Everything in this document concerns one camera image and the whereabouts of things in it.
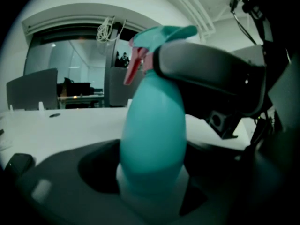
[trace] teal spray bottle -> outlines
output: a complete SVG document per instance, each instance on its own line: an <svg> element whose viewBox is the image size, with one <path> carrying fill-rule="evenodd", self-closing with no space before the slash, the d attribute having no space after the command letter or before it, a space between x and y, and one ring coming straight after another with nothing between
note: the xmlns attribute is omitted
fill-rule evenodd
<svg viewBox="0 0 300 225"><path fill-rule="evenodd" d="M162 26L136 34L124 84L143 60L145 77L128 110L120 142L120 163L129 187L140 194L172 188L186 151L185 111L175 82L153 70L153 52L164 43L197 34L195 26Z"/></svg>

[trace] wall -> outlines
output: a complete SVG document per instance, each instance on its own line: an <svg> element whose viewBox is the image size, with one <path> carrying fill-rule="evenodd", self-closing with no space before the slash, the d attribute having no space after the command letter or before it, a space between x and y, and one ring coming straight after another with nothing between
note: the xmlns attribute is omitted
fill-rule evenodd
<svg viewBox="0 0 300 225"><path fill-rule="evenodd" d="M252 18L250 18L249 28L247 18L239 20L256 43L263 44ZM214 24L216 33L207 39L206 45L217 47L228 52L253 45L253 43L241 32L235 19L222 20L215 22Z"/></svg>
<svg viewBox="0 0 300 225"><path fill-rule="evenodd" d="M32 0L16 19L0 53L0 112L7 110L6 83L23 75L30 38L21 22L52 7L75 3L104 3L143 14L162 25L189 25L189 20L166 0Z"/></svg>

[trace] spray nozzle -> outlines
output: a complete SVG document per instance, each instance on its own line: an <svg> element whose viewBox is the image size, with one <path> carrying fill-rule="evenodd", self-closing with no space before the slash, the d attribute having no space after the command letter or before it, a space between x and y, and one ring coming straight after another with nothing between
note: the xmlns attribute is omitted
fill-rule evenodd
<svg viewBox="0 0 300 225"><path fill-rule="evenodd" d="M185 39L197 34L195 26L174 27L161 26L147 29L136 34L129 44L132 48L132 57L125 76L124 84L129 85L135 77L138 66L144 59L144 72L153 69L153 52L164 43Z"/></svg>

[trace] hole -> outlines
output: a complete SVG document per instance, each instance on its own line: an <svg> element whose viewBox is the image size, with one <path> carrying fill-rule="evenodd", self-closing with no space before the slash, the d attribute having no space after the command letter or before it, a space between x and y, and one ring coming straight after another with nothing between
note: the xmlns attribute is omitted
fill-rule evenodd
<svg viewBox="0 0 300 225"><path fill-rule="evenodd" d="M60 113L55 113L49 116L49 118L54 118L54 117L58 117L60 115Z"/></svg>
<svg viewBox="0 0 300 225"><path fill-rule="evenodd" d="M212 121L214 122L214 125L217 127L221 125L221 119L217 115L212 116Z"/></svg>

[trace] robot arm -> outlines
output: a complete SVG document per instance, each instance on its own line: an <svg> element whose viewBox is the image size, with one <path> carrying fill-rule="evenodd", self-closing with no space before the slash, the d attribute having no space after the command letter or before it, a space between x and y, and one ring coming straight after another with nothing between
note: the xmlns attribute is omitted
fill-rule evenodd
<svg viewBox="0 0 300 225"><path fill-rule="evenodd" d="M177 82L186 113L205 119L222 139L233 138L242 117L262 112L264 64L184 40L159 47L153 64L158 75Z"/></svg>

